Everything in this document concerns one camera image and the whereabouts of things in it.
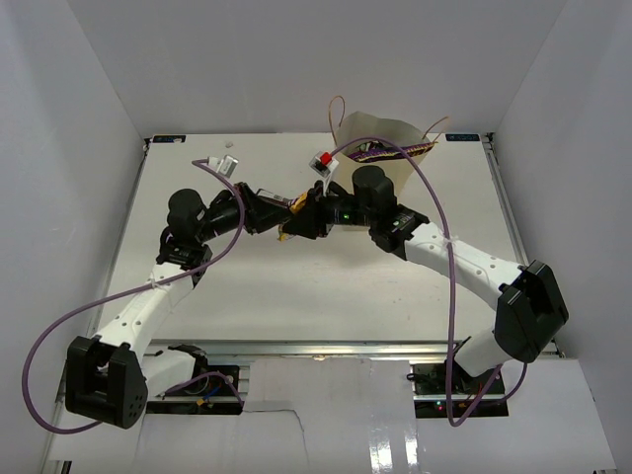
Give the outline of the yellow M&M's packet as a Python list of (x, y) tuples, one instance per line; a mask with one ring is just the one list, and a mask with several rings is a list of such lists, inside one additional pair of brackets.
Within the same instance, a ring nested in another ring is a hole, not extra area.
[(314, 197), (303, 193), (289, 207), (291, 217), (278, 227), (277, 239), (286, 242), (293, 237), (315, 239)]

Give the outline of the dark purple nut snack bag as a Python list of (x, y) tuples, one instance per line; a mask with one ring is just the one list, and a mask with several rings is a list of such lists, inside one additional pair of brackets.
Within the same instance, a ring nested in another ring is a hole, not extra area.
[[(434, 148), (434, 142), (427, 142), (404, 146), (403, 150), (411, 158), (416, 158), (429, 153)], [(398, 149), (392, 146), (387, 146), (383, 142), (377, 140), (362, 143), (354, 152), (348, 154), (348, 157), (352, 161), (361, 164), (406, 159), (406, 157)]]

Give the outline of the brown chocolate bar wrapper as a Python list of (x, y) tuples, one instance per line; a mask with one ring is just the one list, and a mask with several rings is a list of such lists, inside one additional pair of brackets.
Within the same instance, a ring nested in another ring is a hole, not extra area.
[(264, 189), (258, 189), (256, 196), (274, 205), (290, 207), (293, 204), (293, 200), (287, 197), (282, 197), (270, 191)]

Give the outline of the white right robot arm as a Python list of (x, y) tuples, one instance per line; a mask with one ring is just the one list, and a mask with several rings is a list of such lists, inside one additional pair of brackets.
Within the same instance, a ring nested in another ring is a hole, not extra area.
[(450, 240), (426, 216), (398, 202), (394, 185), (377, 166), (352, 174), (353, 189), (335, 183), (309, 190), (295, 204), (283, 234), (325, 237), (335, 225), (363, 226), (382, 251), (420, 265), (477, 295), (496, 313), (492, 328), (467, 338), (445, 370), (446, 383), (466, 394), (482, 374), (509, 360), (531, 363), (568, 322), (569, 312), (551, 268), (502, 260), (461, 240)]

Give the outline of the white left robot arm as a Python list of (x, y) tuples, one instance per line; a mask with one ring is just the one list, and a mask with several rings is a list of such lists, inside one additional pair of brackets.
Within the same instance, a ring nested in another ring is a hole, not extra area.
[(149, 394), (141, 368), (154, 333), (198, 285), (213, 257), (208, 241), (227, 232), (265, 232), (290, 218), (292, 202), (239, 183), (204, 203), (192, 189), (168, 201), (167, 226), (146, 284), (94, 336), (66, 357), (65, 408), (96, 422), (132, 427)]

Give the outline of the beige paper bag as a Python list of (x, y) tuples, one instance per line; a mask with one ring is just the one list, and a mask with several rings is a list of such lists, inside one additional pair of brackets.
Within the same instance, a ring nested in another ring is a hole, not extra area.
[(398, 119), (378, 118), (354, 112), (346, 114), (346, 101), (338, 95), (328, 105), (328, 124), (339, 150), (334, 180), (347, 192), (353, 190), (352, 174), (365, 165), (378, 166), (399, 196), (418, 166), (446, 132), (449, 117), (436, 120), (425, 130)]

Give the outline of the left blue table label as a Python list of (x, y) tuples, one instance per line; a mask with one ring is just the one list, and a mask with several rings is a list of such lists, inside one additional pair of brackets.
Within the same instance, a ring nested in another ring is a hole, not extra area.
[(151, 138), (151, 143), (159, 143), (159, 144), (172, 144), (172, 143), (184, 143), (187, 137), (183, 134), (157, 134)]

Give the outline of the blue table label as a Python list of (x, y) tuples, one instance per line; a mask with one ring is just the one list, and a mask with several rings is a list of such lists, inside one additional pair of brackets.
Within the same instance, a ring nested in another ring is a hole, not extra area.
[(479, 142), (480, 136), (477, 133), (446, 133), (446, 141), (453, 142)]
[(172, 144), (172, 143), (184, 143), (187, 137), (183, 134), (157, 134), (151, 138), (151, 143), (159, 143), (159, 144)]

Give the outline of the right blue table label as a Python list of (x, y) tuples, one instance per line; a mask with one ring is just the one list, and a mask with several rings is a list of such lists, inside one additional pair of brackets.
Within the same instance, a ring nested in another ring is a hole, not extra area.
[(453, 142), (479, 142), (480, 136), (477, 133), (446, 133), (446, 141)]

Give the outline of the aluminium front rail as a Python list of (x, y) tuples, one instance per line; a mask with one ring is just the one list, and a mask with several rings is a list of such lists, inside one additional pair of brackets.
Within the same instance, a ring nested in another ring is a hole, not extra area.
[(169, 346), (191, 345), (204, 350), (209, 356), (368, 356), (403, 358), (432, 358), (443, 360), (447, 356), (447, 343), (442, 342), (331, 342), (331, 341), (169, 341), (156, 340), (151, 351)]

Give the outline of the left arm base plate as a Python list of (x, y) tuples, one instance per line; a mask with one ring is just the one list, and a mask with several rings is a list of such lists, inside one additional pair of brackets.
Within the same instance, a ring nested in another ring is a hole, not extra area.
[(162, 403), (194, 403), (198, 401), (209, 402), (211, 399), (226, 398), (229, 402), (236, 402), (233, 391), (228, 387), (229, 381), (235, 389), (240, 386), (240, 367), (236, 364), (220, 364), (202, 366), (196, 365), (193, 373), (186, 378), (186, 381), (200, 376), (206, 372), (218, 372), (223, 377), (211, 375), (210, 377), (201, 378), (184, 388), (171, 391), (169, 393), (162, 392), (149, 398), (151, 402)]

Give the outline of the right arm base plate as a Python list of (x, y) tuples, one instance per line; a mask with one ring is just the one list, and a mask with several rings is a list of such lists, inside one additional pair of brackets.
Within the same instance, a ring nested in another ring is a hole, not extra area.
[[(455, 368), (452, 373), (453, 418), (461, 418), (475, 398), (483, 391), (493, 374), (490, 369), (478, 377), (468, 377)], [(417, 363), (411, 366), (407, 379), (414, 392), (415, 414), (418, 420), (446, 419), (445, 363)], [(503, 398), (509, 393), (504, 380), (497, 374), (490, 388), (469, 418), (505, 418), (509, 413), (508, 403)]]

